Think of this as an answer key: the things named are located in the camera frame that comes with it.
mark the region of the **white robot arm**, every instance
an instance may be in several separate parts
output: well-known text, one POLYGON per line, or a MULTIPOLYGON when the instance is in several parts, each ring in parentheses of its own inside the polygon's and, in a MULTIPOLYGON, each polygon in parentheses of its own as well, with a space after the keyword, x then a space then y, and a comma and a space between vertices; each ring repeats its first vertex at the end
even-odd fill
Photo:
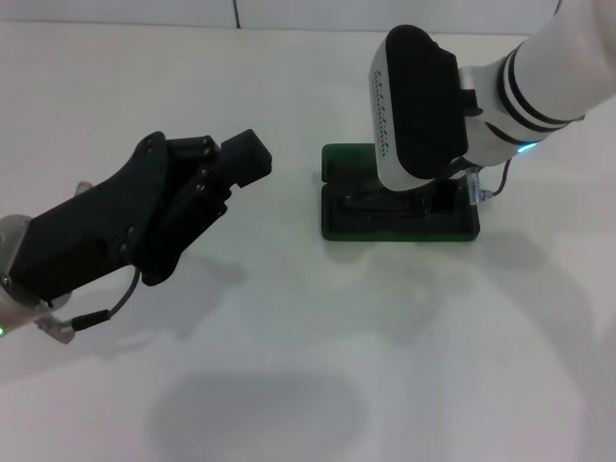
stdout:
POLYGON ((616 2, 581 0, 496 63, 460 69, 424 31, 394 29, 370 74, 383 186, 496 166, 582 120, 616 93, 615 25, 616 2))

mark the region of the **white tabletop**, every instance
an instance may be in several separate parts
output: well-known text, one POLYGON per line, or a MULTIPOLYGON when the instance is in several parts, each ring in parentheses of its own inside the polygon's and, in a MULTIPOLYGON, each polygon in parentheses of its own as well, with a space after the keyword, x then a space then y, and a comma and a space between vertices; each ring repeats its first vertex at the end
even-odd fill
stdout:
MULTIPOLYGON (((517 159, 472 244, 327 243, 321 148, 372 140, 382 38, 0 25, 0 216, 106 179, 156 130, 252 128, 274 158, 112 322, 70 346, 33 326, 2 339, 6 460, 616 458, 616 104, 517 159)), ((522 40, 437 39, 460 65, 522 40)), ((60 316, 109 308, 129 280, 60 316)))

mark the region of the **purple cable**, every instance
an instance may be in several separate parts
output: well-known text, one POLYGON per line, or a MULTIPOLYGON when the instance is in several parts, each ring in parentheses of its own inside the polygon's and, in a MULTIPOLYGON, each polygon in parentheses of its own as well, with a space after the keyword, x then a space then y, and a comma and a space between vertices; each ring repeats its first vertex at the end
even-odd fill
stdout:
POLYGON ((494 193, 492 194, 493 197, 499 195, 500 193, 502 193, 502 190, 504 190, 504 185, 507 184, 507 173, 509 173, 509 166, 511 165, 511 159, 509 159, 507 161, 507 163, 504 165, 504 169, 502 171, 502 179, 500 180, 500 186, 499 188, 494 191, 494 193))

